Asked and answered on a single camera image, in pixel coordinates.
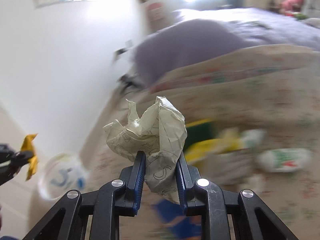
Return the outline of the yellow wafer wrapper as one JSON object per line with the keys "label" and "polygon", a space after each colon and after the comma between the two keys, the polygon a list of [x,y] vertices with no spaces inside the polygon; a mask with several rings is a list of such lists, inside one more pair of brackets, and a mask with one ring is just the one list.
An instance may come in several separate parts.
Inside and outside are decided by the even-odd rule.
{"label": "yellow wafer wrapper", "polygon": [[32,176],[35,175],[37,172],[39,159],[36,154],[35,146],[33,145],[33,140],[36,138],[36,136],[37,133],[26,135],[21,146],[21,152],[30,153],[30,156],[27,158],[28,171],[26,181],[30,180]]}

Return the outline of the yellow paper carton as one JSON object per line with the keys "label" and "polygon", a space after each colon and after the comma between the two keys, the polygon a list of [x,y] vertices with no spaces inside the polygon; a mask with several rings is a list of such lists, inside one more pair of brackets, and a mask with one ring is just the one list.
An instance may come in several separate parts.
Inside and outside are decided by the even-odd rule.
{"label": "yellow paper carton", "polygon": [[237,128],[224,129],[218,138],[192,144],[184,153],[188,164],[196,164],[211,155],[225,154],[244,149],[244,143]]}

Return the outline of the paper ball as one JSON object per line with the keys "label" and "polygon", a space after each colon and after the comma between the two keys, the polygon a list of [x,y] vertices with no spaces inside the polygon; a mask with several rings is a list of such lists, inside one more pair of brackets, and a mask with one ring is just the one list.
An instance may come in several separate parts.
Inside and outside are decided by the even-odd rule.
{"label": "paper ball", "polygon": [[177,161],[187,138],[185,119],[171,102],[158,96],[141,116],[128,102],[127,125],[114,120],[104,126],[106,144],[116,154],[134,161],[138,151],[146,155],[144,180],[151,192],[178,203],[175,178]]}

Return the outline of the purple bed duvet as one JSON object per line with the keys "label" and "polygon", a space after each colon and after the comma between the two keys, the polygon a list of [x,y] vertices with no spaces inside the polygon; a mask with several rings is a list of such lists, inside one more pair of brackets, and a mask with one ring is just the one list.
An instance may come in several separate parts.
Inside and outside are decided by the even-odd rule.
{"label": "purple bed duvet", "polygon": [[165,73],[242,48],[293,44],[319,51],[319,29],[257,8],[172,12],[173,25],[135,48],[133,64],[146,87]]}

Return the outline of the crumpled white tissue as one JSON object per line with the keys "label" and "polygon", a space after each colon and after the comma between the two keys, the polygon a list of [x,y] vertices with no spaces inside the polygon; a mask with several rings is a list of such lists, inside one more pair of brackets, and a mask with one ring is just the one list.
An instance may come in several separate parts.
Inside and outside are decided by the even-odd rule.
{"label": "crumpled white tissue", "polygon": [[253,174],[247,179],[246,187],[255,193],[262,193],[265,189],[266,180],[262,174]]}

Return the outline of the white plastic bottle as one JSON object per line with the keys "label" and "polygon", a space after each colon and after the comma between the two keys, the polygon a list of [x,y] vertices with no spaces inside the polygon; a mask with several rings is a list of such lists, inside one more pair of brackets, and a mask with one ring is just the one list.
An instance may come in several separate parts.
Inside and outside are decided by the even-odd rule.
{"label": "white plastic bottle", "polygon": [[304,148],[281,148],[257,155],[259,167],[269,173],[291,173],[300,171],[310,163],[312,152]]}

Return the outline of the grey foil wrapper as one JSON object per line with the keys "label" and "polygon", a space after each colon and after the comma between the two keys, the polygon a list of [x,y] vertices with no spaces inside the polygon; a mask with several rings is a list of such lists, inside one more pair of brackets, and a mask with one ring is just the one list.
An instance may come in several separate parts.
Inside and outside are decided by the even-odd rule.
{"label": "grey foil wrapper", "polygon": [[219,185],[234,185],[248,177],[254,166],[251,150],[238,150],[223,154],[210,154],[201,166],[201,176]]}

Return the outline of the blue snack box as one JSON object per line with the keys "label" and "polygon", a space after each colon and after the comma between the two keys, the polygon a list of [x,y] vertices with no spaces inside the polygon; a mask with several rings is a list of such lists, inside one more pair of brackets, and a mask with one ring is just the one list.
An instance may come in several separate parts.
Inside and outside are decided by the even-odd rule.
{"label": "blue snack box", "polygon": [[163,239],[201,239],[201,216],[186,216],[178,204],[161,200],[153,206]]}

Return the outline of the pink plush toy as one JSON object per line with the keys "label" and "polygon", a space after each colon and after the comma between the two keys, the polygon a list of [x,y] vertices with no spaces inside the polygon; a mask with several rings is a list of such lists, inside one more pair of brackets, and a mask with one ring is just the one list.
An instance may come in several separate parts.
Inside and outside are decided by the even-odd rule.
{"label": "pink plush toy", "polygon": [[281,4],[284,11],[300,11],[304,4],[304,0],[285,0]]}

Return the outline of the floral tablecloth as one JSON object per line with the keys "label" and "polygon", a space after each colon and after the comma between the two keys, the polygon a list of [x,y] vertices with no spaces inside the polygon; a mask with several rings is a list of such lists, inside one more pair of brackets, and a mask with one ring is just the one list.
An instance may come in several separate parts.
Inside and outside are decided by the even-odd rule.
{"label": "floral tablecloth", "polygon": [[99,184],[146,153],[142,208],[125,239],[194,238],[178,230],[174,177],[187,162],[225,190],[250,188],[299,239],[319,239],[319,53],[278,44],[168,72],[101,124]]}

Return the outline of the white patterned trash bin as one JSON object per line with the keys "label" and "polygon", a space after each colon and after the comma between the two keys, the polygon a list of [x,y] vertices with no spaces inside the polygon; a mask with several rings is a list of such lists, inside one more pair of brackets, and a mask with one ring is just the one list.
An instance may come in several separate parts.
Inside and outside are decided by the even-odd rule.
{"label": "white patterned trash bin", "polygon": [[46,162],[37,184],[40,197],[47,202],[56,202],[69,190],[83,191],[86,187],[88,171],[79,155],[62,152]]}

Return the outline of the green yellow sponge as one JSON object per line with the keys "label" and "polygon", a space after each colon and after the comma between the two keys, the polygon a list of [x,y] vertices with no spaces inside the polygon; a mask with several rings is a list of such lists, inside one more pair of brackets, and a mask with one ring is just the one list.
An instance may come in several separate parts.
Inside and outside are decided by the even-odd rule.
{"label": "green yellow sponge", "polygon": [[187,130],[187,138],[184,144],[185,150],[194,143],[214,139],[216,136],[214,121],[210,119],[191,122],[186,124],[185,127]]}

